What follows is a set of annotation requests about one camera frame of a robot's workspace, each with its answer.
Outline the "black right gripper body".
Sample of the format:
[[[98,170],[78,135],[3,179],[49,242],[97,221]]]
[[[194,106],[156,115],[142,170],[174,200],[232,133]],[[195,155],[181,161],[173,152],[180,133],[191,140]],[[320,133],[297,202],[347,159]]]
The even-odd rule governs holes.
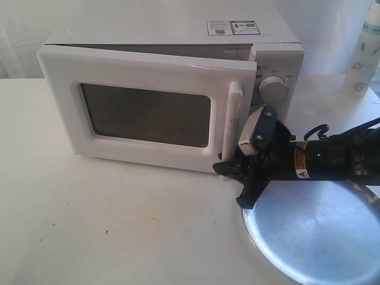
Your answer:
[[[295,181],[295,139],[289,129],[277,121],[273,137],[266,150],[252,156],[251,177],[259,181]]]

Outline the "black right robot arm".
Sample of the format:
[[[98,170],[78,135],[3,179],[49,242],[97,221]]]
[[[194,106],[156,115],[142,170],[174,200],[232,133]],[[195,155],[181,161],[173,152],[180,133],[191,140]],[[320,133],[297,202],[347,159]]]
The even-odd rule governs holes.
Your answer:
[[[240,208],[251,209],[272,181],[349,181],[379,185],[379,119],[327,137],[325,125],[296,141],[278,120],[260,119],[235,157],[213,165],[218,175],[243,184],[236,198]]]

